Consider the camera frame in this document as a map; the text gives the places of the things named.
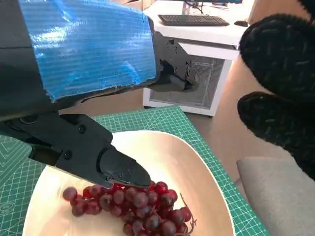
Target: computer mouse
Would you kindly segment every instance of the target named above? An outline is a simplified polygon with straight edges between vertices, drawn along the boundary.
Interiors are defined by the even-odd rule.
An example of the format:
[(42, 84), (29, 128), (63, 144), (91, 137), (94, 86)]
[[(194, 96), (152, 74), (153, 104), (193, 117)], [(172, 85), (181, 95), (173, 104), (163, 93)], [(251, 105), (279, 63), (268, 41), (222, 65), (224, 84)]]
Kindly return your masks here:
[(236, 21), (234, 24), (235, 24), (236, 26), (248, 27), (247, 21)]

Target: white desk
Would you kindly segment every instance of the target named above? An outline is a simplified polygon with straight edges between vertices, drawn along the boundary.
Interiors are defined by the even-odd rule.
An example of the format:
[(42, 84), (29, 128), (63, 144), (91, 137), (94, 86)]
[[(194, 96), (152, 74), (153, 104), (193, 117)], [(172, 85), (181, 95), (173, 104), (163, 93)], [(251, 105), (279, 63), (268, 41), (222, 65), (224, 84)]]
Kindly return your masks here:
[[(163, 25), (158, 17), (158, 14), (181, 15), (182, 10), (182, 1), (159, 0), (145, 10), (145, 14), (153, 20), (155, 31), (159, 31), (166, 37), (177, 38), (183, 49), (189, 55), (225, 60), (211, 107), (209, 109), (200, 109), (191, 106), (181, 106), (182, 110), (185, 112), (214, 116), (232, 62), (236, 60), (239, 55), (237, 50), (239, 41), (246, 30), (246, 27), (236, 26), (234, 22), (236, 20), (243, 20), (245, 17), (244, 14), (242, 16), (240, 9), (226, 11), (208, 6), (203, 7), (203, 11), (206, 11), (205, 14), (207, 11), (211, 11), (211, 15), (220, 16), (229, 22), (230, 25), (226, 27), (173, 27)], [(169, 103), (150, 101), (150, 94), (151, 91), (149, 89), (144, 89), (144, 106), (160, 107), (169, 105)]]

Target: grape bunch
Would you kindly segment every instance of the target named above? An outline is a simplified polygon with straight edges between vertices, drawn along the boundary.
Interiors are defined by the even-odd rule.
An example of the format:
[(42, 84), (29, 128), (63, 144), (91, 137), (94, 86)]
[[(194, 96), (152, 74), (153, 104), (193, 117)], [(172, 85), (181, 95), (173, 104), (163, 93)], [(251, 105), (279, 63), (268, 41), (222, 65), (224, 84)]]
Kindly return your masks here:
[[(84, 188), (82, 195), (74, 187), (68, 187), (63, 191), (63, 198), (70, 202), (76, 217), (97, 215), (104, 210), (121, 218), (127, 236), (190, 236), (195, 225), (183, 197), (185, 207), (174, 210), (177, 193), (161, 181), (151, 181), (149, 188), (115, 183), (111, 189), (106, 189), (93, 185)], [(188, 231), (186, 223), (191, 219)]]

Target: white bowl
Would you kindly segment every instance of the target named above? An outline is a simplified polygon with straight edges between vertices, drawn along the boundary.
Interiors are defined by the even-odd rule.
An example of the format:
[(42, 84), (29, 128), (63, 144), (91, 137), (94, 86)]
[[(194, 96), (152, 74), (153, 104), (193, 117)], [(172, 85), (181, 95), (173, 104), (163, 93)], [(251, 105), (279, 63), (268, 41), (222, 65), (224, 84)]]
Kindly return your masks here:
[[(137, 160), (154, 181), (164, 181), (182, 193), (197, 226), (191, 236), (234, 236), (231, 214), (223, 193), (198, 153), (182, 139), (156, 131), (114, 133), (117, 150)], [(23, 236), (125, 236), (123, 223), (108, 212), (74, 217), (62, 198), (69, 186), (91, 185), (51, 167), (41, 174), (31, 197)], [(184, 206), (178, 199), (174, 208)]]

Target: gray cushion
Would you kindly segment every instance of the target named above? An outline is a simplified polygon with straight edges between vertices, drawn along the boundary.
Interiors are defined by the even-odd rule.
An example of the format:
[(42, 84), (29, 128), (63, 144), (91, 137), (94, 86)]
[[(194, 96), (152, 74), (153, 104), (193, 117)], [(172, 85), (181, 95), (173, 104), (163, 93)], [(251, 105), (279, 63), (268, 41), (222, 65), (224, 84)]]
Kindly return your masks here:
[(248, 157), (237, 166), (249, 203), (272, 236), (315, 235), (315, 181), (293, 159)]

